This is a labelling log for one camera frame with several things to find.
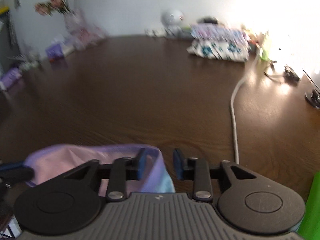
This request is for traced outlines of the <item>pink blue purple garment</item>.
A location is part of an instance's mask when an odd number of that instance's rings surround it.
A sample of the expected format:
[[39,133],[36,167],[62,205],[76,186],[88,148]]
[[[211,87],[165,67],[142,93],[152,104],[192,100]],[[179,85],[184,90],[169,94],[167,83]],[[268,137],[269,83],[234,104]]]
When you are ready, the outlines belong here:
[[25,160],[25,166],[35,172],[27,185],[35,187],[92,159],[99,160],[101,164],[110,164],[122,157],[135,157],[141,149],[145,149],[147,154],[145,170],[141,180],[129,180],[126,183],[127,193],[174,193],[175,187],[161,151],[145,144],[49,146],[34,152]]

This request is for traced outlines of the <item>green box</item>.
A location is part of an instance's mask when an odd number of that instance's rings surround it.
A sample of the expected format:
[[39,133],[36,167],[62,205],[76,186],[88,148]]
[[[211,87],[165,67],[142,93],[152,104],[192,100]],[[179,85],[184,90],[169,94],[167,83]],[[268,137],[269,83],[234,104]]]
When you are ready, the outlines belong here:
[[306,211],[298,233],[304,239],[320,240],[320,177],[317,172],[313,178],[308,200],[306,202]]

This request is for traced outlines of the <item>purple packet at edge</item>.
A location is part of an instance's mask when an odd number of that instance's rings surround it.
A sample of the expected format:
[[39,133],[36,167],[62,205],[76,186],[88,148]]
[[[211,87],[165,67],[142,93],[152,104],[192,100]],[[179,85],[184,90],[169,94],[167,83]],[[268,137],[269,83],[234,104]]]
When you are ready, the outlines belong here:
[[7,91],[10,89],[15,83],[19,81],[19,79],[22,77],[22,74],[19,70],[19,68],[11,68],[8,70],[6,74],[4,74],[1,77],[1,83],[0,87],[2,91]]

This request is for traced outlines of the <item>small black metal stand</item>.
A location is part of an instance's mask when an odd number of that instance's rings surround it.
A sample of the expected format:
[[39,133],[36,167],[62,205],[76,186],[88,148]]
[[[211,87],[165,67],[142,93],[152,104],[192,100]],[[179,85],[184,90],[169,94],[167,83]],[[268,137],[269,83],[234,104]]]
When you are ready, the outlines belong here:
[[303,69],[304,74],[313,85],[311,92],[305,93],[306,101],[315,109],[320,109],[319,101],[319,69],[311,70],[308,68]]

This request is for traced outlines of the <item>purple tissue pack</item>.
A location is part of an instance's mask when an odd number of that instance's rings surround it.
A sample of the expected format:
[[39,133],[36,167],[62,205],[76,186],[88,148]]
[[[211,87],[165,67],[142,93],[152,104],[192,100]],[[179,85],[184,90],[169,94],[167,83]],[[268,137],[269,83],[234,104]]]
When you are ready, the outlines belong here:
[[63,40],[54,41],[45,49],[45,52],[48,60],[54,62],[67,57],[74,50],[74,40],[72,38],[64,38]]

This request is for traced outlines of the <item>white power strip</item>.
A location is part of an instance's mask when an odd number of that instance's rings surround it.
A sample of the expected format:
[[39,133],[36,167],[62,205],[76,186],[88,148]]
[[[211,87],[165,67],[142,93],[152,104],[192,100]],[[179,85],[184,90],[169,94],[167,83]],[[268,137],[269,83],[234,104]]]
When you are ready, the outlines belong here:
[[145,29],[145,34],[149,37],[164,37],[166,31],[164,28]]

